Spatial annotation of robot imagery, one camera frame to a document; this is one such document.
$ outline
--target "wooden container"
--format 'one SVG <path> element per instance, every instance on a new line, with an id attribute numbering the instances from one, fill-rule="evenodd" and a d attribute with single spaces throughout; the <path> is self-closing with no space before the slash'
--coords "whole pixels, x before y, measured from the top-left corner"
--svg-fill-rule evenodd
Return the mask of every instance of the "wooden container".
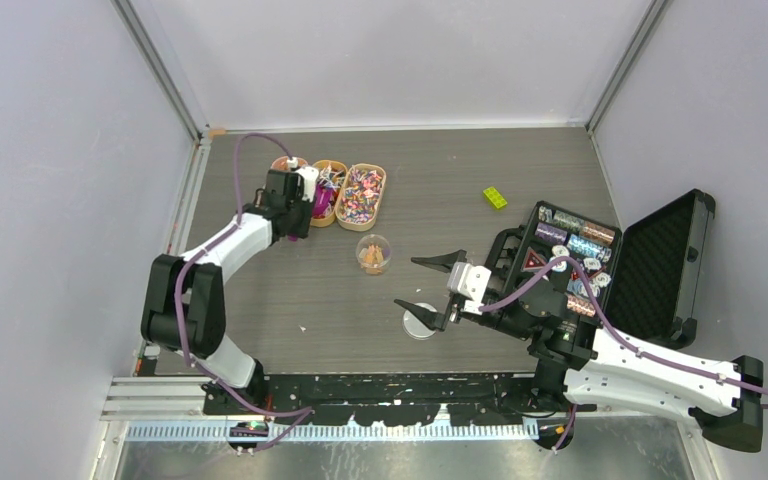
<path id="1" fill-rule="evenodd" d="M 305 161 L 304 158 L 300 158 L 300 157 L 296 157 L 296 158 L 299 159 L 299 166 L 300 167 L 304 167 L 305 165 L 307 165 L 307 161 Z M 271 168 L 272 170 L 281 170 L 283 172 L 286 172 L 287 171 L 287 160 L 289 160 L 289 159 L 287 158 L 286 155 L 284 155 L 283 157 L 280 157 L 280 158 L 276 158 L 275 161 L 272 162 L 272 165 L 269 168 Z"/>
<path id="2" fill-rule="evenodd" d="M 346 165 L 336 160 L 320 160 L 314 163 L 313 166 L 318 170 L 322 170 L 323 168 L 328 166 L 331 167 L 331 170 L 334 170 L 336 172 L 345 172 L 346 170 L 348 170 L 348 168 L 346 168 Z M 342 193 L 342 192 L 343 192 L 343 187 L 341 186 L 339 193 Z M 336 212 L 337 212 L 337 205 L 339 204 L 339 202 L 340 202 L 340 197 L 338 196 L 337 203 L 334 204 L 334 208 L 331 210 L 331 213 L 326 215 L 324 218 L 311 218 L 310 226 L 322 228 L 322 227 L 327 227 L 328 225 L 331 225 L 332 223 L 334 223 L 334 220 L 337 218 Z"/>
<path id="3" fill-rule="evenodd" d="M 354 223 L 351 221 L 343 220 L 340 216 L 340 212 L 343 208 L 343 194 L 346 191 L 346 187 L 349 186 L 349 178 L 352 176 L 353 170 L 375 170 L 381 175 L 381 192 L 378 194 L 378 203 L 375 204 L 375 213 L 372 215 L 372 219 L 365 223 Z M 378 165 L 370 165 L 368 163 L 358 163 L 352 165 L 349 172 L 346 174 L 346 180 L 343 182 L 343 188 L 340 189 L 340 196 L 337 197 L 337 204 L 334 207 L 334 213 L 337 216 L 337 223 L 346 230 L 354 230 L 356 232 L 365 232 L 375 225 L 375 221 L 378 219 L 378 214 L 381 212 L 381 199 L 384 198 L 384 188 L 387 186 L 387 172 Z"/>

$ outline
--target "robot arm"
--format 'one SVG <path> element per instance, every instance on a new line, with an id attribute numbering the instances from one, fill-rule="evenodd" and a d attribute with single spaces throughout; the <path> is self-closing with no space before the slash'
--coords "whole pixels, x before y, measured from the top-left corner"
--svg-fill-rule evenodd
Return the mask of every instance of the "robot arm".
<path id="1" fill-rule="evenodd" d="M 619 332 L 639 348 L 635 354 L 600 326 L 589 302 L 558 292 L 545 278 L 510 305 L 484 312 L 481 307 L 499 300 L 490 288 L 494 275 L 486 267 L 468 263 L 465 251 L 412 261 L 449 273 L 449 304 L 444 312 L 436 313 L 402 300 L 396 303 L 432 330 L 443 331 L 448 324 L 466 318 L 531 340 L 528 352 L 538 359 L 538 365 L 529 400 L 541 409 L 611 405 L 698 424 L 705 438 L 727 448 L 760 450 L 760 396 L 724 381 L 762 386 L 759 360 L 744 356 L 723 362 L 693 357 Z M 656 363 L 645 358 L 644 351 L 674 364 L 707 370 L 718 380 Z"/>
<path id="2" fill-rule="evenodd" d="M 206 252 L 184 278 L 183 290 L 190 291 L 184 315 L 191 352 L 197 363 L 228 385 L 243 389 L 244 394 L 248 390 L 250 397 L 256 397 L 254 387 L 262 383 L 262 366 L 225 335 L 224 285 L 249 259 L 281 237 L 307 237 L 317 175 L 313 167 L 291 165 L 289 172 L 270 170 L 255 201 L 245 205 L 243 212 L 234 215 L 216 235 L 182 256 L 157 257 L 152 263 L 143 309 L 143 338 L 181 353 L 175 281 L 186 262 Z M 224 240 L 216 244 L 220 237 Z"/>

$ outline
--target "open suitcase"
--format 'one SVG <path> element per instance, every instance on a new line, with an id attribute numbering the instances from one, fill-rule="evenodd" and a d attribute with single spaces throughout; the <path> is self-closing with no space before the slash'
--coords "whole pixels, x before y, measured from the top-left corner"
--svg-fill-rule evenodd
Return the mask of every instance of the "open suitcase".
<path id="1" fill-rule="evenodd" d="M 679 349 L 696 338 L 693 306 L 715 206 L 713 197 L 693 190 L 622 232 L 539 202 L 523 225 L 499 233 L 485 267 L 505 279 L 500 290 L 504 297 L 555 256 L 552 247 L 556 245 L 565 246 L 581 262 L 601 258 L 601 265 L 589 276 L 610 276 L 610 283 L 594 293 L 614 326 L 648 342 Z M 551 272 L 549 280 L 556 290 L 586 295 L 576 291 L 576 280 L 583 280 L 571 268 Z"/>

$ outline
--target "green lego brick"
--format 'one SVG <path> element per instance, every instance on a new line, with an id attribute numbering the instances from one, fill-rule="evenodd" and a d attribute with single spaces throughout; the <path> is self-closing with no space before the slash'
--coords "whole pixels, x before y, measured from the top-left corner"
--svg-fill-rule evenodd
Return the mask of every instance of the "green lego brick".
<path id="1" fill-rule="evenodd" d="M 505 200 L 505 197 L 503 197 L 498 190 L 496 190 L 496 187 L 490 187 L 484 190 L 484 198 L 486 198 L 487 201 L 490 202 L 490 205 L 493 205 L 493 208 L 496 210 L 501 210 L 508 204 L 508 201 Z"/>

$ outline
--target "red triangle label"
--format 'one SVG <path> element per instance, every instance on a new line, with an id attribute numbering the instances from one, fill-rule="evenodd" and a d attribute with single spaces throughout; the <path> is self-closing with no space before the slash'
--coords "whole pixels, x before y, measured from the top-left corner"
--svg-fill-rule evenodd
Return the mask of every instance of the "red triangle label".
<path id="1" fill-rule="evenodd" d="M 541 257 L 534 249 L 528 247 L 525 251 L 525 261 L 522 263 L 522 271 L 537 271 L 546 266 L 546 259 Z"/>

